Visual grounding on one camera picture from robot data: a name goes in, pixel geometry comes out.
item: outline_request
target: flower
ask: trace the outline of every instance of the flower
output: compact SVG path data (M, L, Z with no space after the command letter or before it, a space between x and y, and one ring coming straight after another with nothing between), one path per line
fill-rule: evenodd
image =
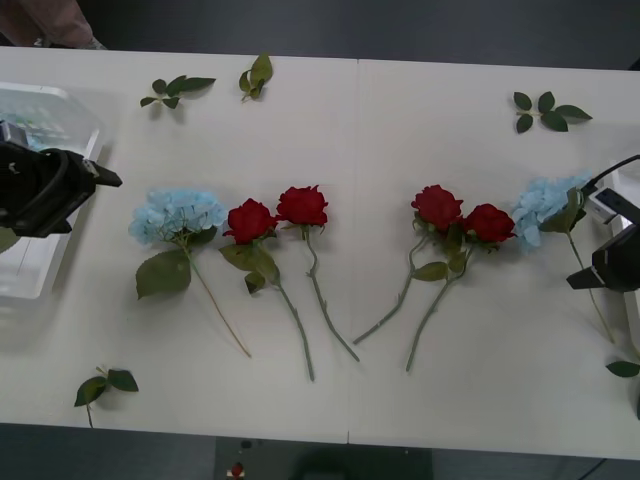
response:
M411 206L418 210L420 218L435 225L439 231L445 231L449 225L460 219L462 200L456 200L451 192L440 185L425 187L416 195Z
M276 228L278 220L269 209L250 198L229 212L229 228L224 235L232 235L238 245L246 245Z
M295 225L319 225L327 223L324 207L329 205L324 201L324 195L318 191L318 186L295 188L291 187L280 195L278 204L278 220L286 220Z
M509 215L489 203L478 205L462 221L462 228L469 233L473 230L478 240L485 243L500 243L514 236L514 223Z
M591 178L591 172L581 175L549 180L533 180L527 191L520 194L513 213L515 232L524 250L540 246L540 225L560 212L567 204L567 192L582 187Z
M227 210L216 196L188 188L155 189L147 204L133 211L129 234L140 243L171 242L183 230L200 232L219 227Z

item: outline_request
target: hydrangea leaf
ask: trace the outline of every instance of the hydrangea leaf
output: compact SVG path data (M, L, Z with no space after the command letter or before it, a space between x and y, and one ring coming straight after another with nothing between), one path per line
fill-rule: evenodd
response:
M191 283L191 265L182 250L159 253L140 265L136 272L138 299L156 293L176 293Z

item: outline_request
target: green stem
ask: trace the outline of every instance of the green stem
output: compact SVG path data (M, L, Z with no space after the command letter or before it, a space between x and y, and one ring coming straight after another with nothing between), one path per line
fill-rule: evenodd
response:
M569 243L571 244L571 249L573 250L573 254L576 256L576 259L580 264L580 268L584 270L584 264L582 263L582 258L580 258L580 253L578 253L578 249L576 248L576 244L574 243L573 237L571 236L570 232L567 232L567 238L569 239ZM613 333L611 332L611 329L609 328L607 321L604 319L604 315L602 314L602 312L600 311L600 308L598 307L598 304L596 303L596 299L594 298L593 292L591 291L591 289L589 289L589 296L591 297L591 303L593 303L593 307L596 309L596 313L598 314L598 317L600 317L600 322L602 323L602 326L604 327L605 332L607 332L607 337L609 337L609 341L615 345L616 340L613 337Z
M93 428L93 420L91 419L91 408L89 408L89 404L85 405L87 407L87 416L89 417L89 426Z
M320 285L318 284L318 279L316 278L316 272L318 270L318 255L316 255L315 250L311 246L311 236L309 234L309 227L306 227L303 230L302 234L307 242L307 247L309 248L311 255L313 255L313 266L311 267L311 270L309 270L309 273L307 275L311 278L311 281L313 282L313 288L316 291L316 297L318 298L318 302L320 303L320 309L322 310L322 315L324 315L324 319L327 322L327 326L329 327L329 330L331 330L331 333L333 333L333 335L338 339L338 341L342 344L342 346L347 349L347 352L349 352L349 354L355 359L355 361L359 362L360 359L355 354L355 352L351 350L351 347L349 347L347 342L344 341L342 336L338 333L338 330L336 330L336 327L333 325L333 322L329 317L329 312L327 311L327 301L322 297L322 293L320 292Z
M298 325L298 330L300 330L300 336L302 337L302 345L304 346L304 356L307 359L307 370L309 371L309 378L311 379L312 382L314 382L316 377L313 373L313 365L311 363L311 353L309 353L309 342L307 341L307 334L304 333L304 327L302 326L302 322L300 321L300 317L298 316L298 311L295 309L295 307L291 303L291 300L289 299L289 295L287 295L287 292L285 292L284 288L282 288L282 284L278 282L278 284L275 285L275 287L282 294L284 301L287 302L287 306L289 307L289 310L291 310L291 313L293 314L293 318L295 318L296 320L296 324Z
M429 317L431 315L433 315L433 312L436 311L436 307L438 306L438 302L440 300L442 300L442 297L444 296L444 294L446 293L447 289L449 288L449 285L451 285L454 280L451 280L451 281L447 280L447 282L442 286L442 289L440 290L440 293L438 293L438 296L436 297L436 299L433 301L433 303L429 307L429 310L427 310L427 313L422 318L422 322L420 322L420 326L418 327L418 331L416 332L416 335L413 337L413 345L411 346L411 353L409 354L409 361L407 362L407 368L406 368L407 373L411 370L411 366L413 365L413 359L414 359L414 357L416 355L416 349L418 348L418 342L420 341L420 335L422 334L422 330L424 329L424 326L427 324L427 320L429 320Z
M207 293L209 294L209 298L211 299L211 301L213 302L213 306L216 308L216 310L218 311L218 315L220 315L220 318L222 318L222 321L224 322L224 324L226 325L227 329L229 330L229 332L231 333L231 336L233 337L233 339L236 341L236 343L238 344L238 346L240 347L240 349L244 352L244 354L251 358L251 354L249 353L249 350L242 344L242 342L240 341L240 339L238 338L238 336L235 334L235 332L233 331L233 329L231 328L231 325L229 325L229 322L227 322L227 319L224 318L224 315L222 314L222 312L220 311L220 307L218 307L218 303L216 302L216 299L213 298L213 293L211 293L211 290L209 289L209 287L207 286L207 283L204 281L204 278L202 278L202 275L200 274L200 271L198 270L198 267L196 267L195 262L193 261L193 258L191 257L191 253L189 253L189 250L187 248L184 249L184 252L187 255L187 258L189 259L189 263L191 264L191 268L193 268L193 271L196 273L197 277L200 279L200 282L202 283L202 286L204 286L204 289L207 291Z
M400 310L400 307L402 306L402 302L404 302L404 299L407 296L407 292L409 291L409 285L411 285L411 280L413 279L413 274L416 271L416 266L413 263L413 254L416 253L420 248L422 248L424 246L424 244L427 242L427 239L428 239L428 236L424 235L420 239L420 241L417 243L417 245L415 247L413 247L411 249L411 251L409 252L409 274L407 275L407 278L404 281L404 287L402 287L402 291L400 292L400 295L398 295L398 301L396 302L395 306L391 310L389 310L389 312L384 317L382 317L382 320L380 320L373 327L371 327L369 330L367 330L362 335L360 335L358 338L356 338L353 341L353 343L355 345L359 344L364 339L366 339L369 335L371 335L376 330L378 330L380 327L382 327L385 323L387 323L391 319L391 317L393 317L396 314L396 312L398 310Z

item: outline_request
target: red rose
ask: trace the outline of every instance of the red rose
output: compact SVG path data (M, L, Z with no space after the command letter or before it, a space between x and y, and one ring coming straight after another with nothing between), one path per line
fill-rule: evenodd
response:
M411 202L413 208L425 222L435 225L439 231L446 230L449 225L459 220L462 200L456 200L451 192L440 185L426 187L422 193L416 195Z
M278 220L286 220L295 225L324 225L327 214L324 207L329 205L324 201L324 195L318 191L318 186L294 188L280 195L278 205Z
M507 238L515 236L511 233L514 223L509 215L488 203L474 208L462 221L462 226L465 232L476 232L478 239L486 243L504 242Z
M278 220L271 216L269 209L250 198L241 207L229 212L229 228L225 235L233 235L238 245L251 243L269 230L276 228Z

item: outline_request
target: robotic arm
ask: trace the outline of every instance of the robotic arm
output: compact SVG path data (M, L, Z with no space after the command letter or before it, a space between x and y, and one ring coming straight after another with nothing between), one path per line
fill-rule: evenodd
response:
M0 227L21 237L69 233L67 217L96 185L119 187L122 180L68 150L34 152L24 130L0 122Z

